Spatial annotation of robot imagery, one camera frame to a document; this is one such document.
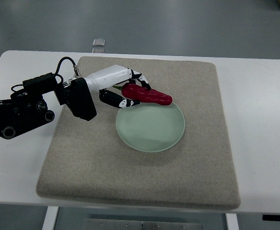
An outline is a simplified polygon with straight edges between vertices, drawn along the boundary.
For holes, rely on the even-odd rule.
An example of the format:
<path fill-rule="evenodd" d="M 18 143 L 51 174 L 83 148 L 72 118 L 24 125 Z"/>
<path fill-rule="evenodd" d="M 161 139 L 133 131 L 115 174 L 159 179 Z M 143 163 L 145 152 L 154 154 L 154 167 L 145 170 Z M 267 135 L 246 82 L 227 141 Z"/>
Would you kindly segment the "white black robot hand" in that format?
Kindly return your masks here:
<path fill-rule="evenodd" d="M 147 79 L 141 73 L 132 69 L 113 65 L 99 70 L 84 78 L 91 92 L 99 92 L 100 101 L 116 108 L 126 108 L 140 104 L 137 100 L 131 100 L 108 90 L 108 88 L 123 82 L 135 83 L 139 81 L 148 90 L 151 89 Z"/>

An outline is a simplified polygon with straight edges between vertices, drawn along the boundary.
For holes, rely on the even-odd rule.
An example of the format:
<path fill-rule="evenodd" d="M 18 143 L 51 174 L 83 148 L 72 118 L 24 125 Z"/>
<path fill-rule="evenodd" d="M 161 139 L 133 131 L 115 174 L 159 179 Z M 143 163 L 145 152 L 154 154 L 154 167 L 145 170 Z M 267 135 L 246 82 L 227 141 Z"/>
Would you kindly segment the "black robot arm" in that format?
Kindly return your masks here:
<path fill-rule="evenodd" d="M 84 78 L 78 71 L 78 66 L 70 57 L 63 57 L 73 64 L 76 79 L 66 83 L 59 74 L 47 73 L 39 77 L 25 80 L 21 89 L 13 91 L 10 99 L 0 100 L 0 137 L 12 139 L 33 129 L 52 122 L 53 111 L 48 109 L 43 94 L 54 92 L 60 105 L 67 105 L 75 117 L 86 121 L 92 120 L 97 111 Z"/>

